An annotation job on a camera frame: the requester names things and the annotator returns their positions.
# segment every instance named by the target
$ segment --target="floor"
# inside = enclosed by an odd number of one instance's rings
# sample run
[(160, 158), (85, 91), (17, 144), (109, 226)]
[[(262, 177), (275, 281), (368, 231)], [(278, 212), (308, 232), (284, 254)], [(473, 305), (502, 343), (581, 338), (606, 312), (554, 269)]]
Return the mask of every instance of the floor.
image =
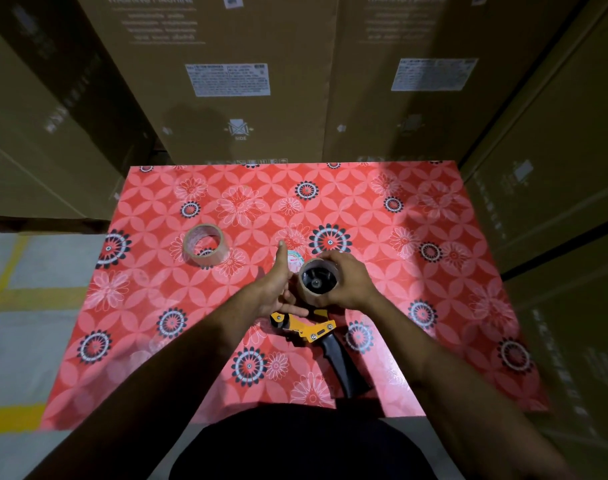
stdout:
[[(36, 431), (103, 235), (0, 234), (0, 480), (21, 479), (68, 435)], [(426, 418), (386, 420), (440, 479), (463, 478)], [(151, 479), (165, 479), (203, 428), (190, 425)]]

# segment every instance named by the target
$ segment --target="yellow floor line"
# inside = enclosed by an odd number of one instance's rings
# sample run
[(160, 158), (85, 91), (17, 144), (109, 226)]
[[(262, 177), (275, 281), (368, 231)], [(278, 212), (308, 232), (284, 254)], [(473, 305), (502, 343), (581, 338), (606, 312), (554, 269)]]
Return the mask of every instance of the yellow floor line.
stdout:
[(78, 310), (86, 298), (84, 287), (23, 288), (0, 292), (0, 312)]
[(22, 258), (22, 254), (24, 254), (24, 250), (28, 245), (28, 241), (30, 240), (30, 236), (28, 235), (18, 235), (15, 240), (15, 245), (13, 246), (13, 250), (11, 251), (11, 257), (6, 262), (6, 266), (4, 267), (4, 271), (0, 275), (0, 294), (2, 291), (6, 289), (8, 286), (8, 282), (11, 280), (11, 276), (13, 271), (15, 270), (15, 266), (19, 263)]
[(0, 434), (34, 431), (40, 426), (46, 404), (0, 408)]

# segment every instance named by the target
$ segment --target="hand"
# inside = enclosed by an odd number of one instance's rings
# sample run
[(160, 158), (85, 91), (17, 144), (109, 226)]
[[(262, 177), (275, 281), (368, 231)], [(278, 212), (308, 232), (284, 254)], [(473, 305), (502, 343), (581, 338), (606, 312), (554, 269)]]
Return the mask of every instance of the hand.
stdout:
[(324, 251), (319, 257), (333, 261), (339, 268), (342, 279), (338, 286), (328, 293), (320, 295), (318, 306), (338, 305), (349, 310), (363, 312), (373, 297), (380, 294), (371, 281), (364, 263), (358, 261), (352, 254)]
[(274, 312), (292, 313), (299, 317), (308, 315), (306, 308), (295, 306), (296, 298), (289, 291), (289, 279), (293, 273), (289, 271), (287, 254), (284, 241), (280, 241), (273, 268), (265, 277), (249, 285), (252, 293), (257, 293), (259, 298), (258, 317), (268, 317)]

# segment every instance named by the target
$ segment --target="gray floor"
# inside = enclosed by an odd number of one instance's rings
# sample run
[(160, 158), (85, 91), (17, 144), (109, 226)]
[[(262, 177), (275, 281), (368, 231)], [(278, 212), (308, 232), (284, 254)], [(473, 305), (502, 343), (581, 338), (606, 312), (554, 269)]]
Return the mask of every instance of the gray floor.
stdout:
[[(14, 235), (0, 234), (0, 275), (15, 240)], [(102, 241), (103, 236), (96, 235), (34, 236), (10, 275), (7, 288), (85, 287)], [(77, 310), (0, 312), (0, 407), (45, 402), (76, 316)], [(386, 422), (421, 448), (438, 478), (462, 478), (426, 418)], [(150, 478), (167, 478), (174, 460), (202, 427), (189, 425)], [(0, 480), (23, 478), (67, 434), (0, 434)]]

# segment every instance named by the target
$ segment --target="table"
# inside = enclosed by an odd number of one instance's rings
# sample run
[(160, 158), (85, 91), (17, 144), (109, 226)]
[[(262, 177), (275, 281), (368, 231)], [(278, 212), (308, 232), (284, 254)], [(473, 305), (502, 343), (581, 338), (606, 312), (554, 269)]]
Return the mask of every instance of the table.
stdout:
[[(218, 266), (184, 261), (182, 239), (199, 223), (223, 230), (230, 251)], [(325, 249), (354, 254), (410, 320), (519, 407), (548, 407), (453, 162), (132, 168), (110, 229), (43, 429), (75, 428), (135, 368), (252, 282), (260, 268), (270, 269), (280, 239), (295, 251), (290, 266), (298, 265), (298, 254), (305, 260)], [(210, 250), (205, 245), (201, 252)], [(367, 398), (388, 417), (423, 415), (371, 320), (354, 311), (332, 318), (374, 384)], [(264, 377), (240, 380), (245, 367), (232, 366), (246, 362), (238, 361), (263, 363)], [(193, 421), (214, 422), (258, 403), (332, 408), (340, 396), (320, 348), (296, 347), (259, 319)], [(160, 409), (172, 414), (173, 405)]]

